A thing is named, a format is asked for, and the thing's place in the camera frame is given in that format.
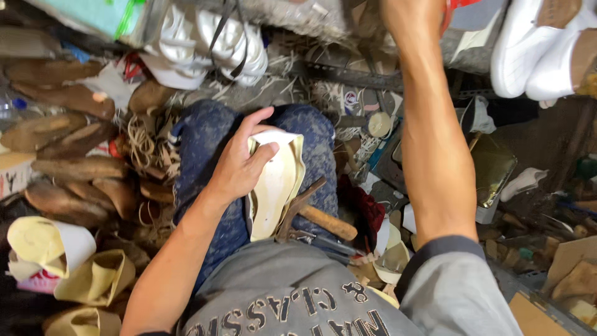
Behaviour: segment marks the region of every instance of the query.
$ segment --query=hand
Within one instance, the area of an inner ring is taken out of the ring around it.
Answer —
[[[439,41],[446,0],[380,0],[380,13],[396,45],[404,52],[412,44]]]
[[[249,154],[249,136],[276,129],[274,126],[258,125],[261,120],[271,117],[272,113],[273,107],[270,107],[245,117],[218,160],[205,189],[214,192],[216,197],[226,202],[226,206],[255,188],[263,167],[280,149],[277,143],[272,142],[259,146],[253,156]]]

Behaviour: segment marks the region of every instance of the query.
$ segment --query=person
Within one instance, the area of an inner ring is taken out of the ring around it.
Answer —
[[[522,335],[478,245],[475,170],[439,48],[442,3],[381,3],[401,52],[403,168],[421,245],[396,287],[400,308],[315,247],[248,243],[241,198],[278,146],[250,156],[247,138],[270,127],[303,134],[301,191],[325,176],[328,183],[310,203],[336,215],[331,123],[304,105],[242,119],[201,101],[175,127],[178,226],[137,281],[121,335]],[[268,118],[271,125],[259,124]],[[293,227],[330,234],[299,217]]]

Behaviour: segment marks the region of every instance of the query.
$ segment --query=hammer head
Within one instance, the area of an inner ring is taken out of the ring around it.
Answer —
[[[290,201],[288,211],[286,211],[282,225],[280,225],[280,229],[276,234],[277,242],[285,243],[288,241],[288,235],[290,234],[290,227],[293,218],[297,215],[297,213],[299,213],[300,209],[307,204],[309,197],[311,197],[311,195],[317,191],[317,189],[321,188],[326,182],[326,178],[321,176],[307,190],[303,191],[300,195],[297,195],[294,200]]]

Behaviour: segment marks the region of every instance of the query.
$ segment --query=hammer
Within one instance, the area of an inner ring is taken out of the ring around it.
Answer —
[[[288,211],[276,234],[277,242],[285,243],[288,241],[290,226],[297,213],[344,240],[353,240],[356,237],[355,227],[307,204],[309,197],[326,182],[325,177],[321,176],[307,190],[290,201]]]

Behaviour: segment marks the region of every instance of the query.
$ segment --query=gray t-shirt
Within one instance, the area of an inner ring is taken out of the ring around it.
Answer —
[[[400,310],[322,251],[262,240],[224,260],[177,335],[522,335],[485,261],[468,252],[416,270]]]

